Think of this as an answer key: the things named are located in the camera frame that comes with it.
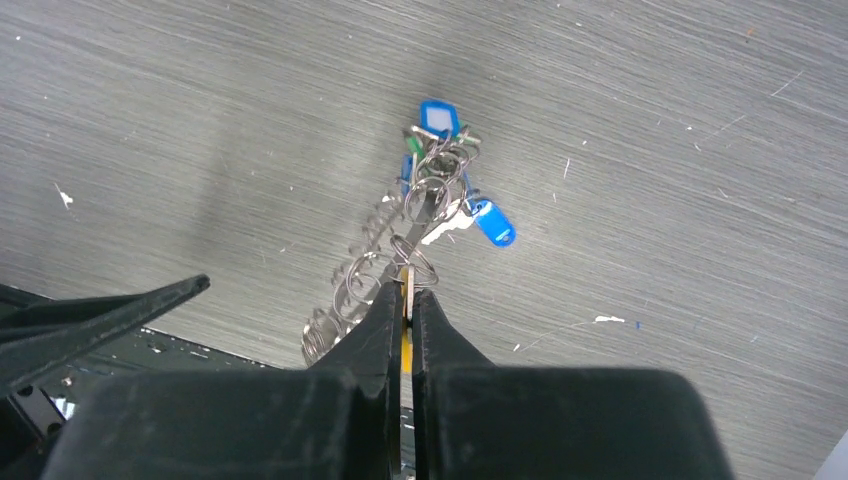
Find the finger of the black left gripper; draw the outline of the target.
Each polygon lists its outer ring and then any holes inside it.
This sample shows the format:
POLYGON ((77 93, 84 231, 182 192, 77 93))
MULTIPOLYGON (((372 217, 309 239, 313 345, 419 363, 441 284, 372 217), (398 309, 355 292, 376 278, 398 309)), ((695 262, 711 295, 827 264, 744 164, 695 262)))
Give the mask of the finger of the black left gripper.
POLYGON ((156 320, 211 285, 196 275, 148 292, 55 300, 1 286, 1 395, 156 320))

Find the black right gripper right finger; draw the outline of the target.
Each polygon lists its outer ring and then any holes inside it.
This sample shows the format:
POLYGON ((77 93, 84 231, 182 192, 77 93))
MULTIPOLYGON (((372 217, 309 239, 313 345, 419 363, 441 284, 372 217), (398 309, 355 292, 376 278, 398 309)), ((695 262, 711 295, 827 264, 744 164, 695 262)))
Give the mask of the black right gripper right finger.
POLYGON ((708 409, 678 373, 499 366, 448 321, 413 308, 421 479, 729 479, 708 409))

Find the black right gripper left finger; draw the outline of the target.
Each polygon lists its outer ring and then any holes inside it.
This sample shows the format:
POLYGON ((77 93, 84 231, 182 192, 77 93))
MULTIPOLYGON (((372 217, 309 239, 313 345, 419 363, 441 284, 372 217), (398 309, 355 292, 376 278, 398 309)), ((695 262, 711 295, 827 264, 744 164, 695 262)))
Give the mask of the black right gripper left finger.
POLYGON ((100 381, 46 479, 391 479, 400 462, 402 290, 307 369, 178 370, 100 381))

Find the yellow key tag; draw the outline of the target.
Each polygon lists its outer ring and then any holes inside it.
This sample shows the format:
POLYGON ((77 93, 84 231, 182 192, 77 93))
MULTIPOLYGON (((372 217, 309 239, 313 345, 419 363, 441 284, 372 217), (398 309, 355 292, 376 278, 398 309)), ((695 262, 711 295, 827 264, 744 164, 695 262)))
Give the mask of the yellow key tag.
POLYGON ((411 339, 412 311, 414 305, 414 274, 415 267, 409 265, 401 270, 403 285, 402 337, 401 337, 401 370, 405 374, 412 372, 413 345, 411 339))

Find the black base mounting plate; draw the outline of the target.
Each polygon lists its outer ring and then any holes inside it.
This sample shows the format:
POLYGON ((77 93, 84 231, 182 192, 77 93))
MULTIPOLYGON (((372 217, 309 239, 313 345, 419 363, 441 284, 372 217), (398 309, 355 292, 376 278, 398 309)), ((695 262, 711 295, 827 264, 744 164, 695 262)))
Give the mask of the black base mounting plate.
POLYGON ((166 334, 151 322, 78 357, 9 396, 1 395, 1 460, 43 442, 109 377, 150 372, 258 370, 263 363, 166 334))

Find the silver metal key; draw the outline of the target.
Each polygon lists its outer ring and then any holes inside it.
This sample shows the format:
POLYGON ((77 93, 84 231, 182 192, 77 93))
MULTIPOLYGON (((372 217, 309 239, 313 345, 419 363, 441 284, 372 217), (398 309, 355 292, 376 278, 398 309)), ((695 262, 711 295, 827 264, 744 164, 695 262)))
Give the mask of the silver metal key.
POLYGON ((457 229, 466 230, 473 224, 474 219, 464 211, 459 210, 452 218, 440 223, 429 233, 424 235, 420 243, 422 245, 430 245, 447 232, 457 229))

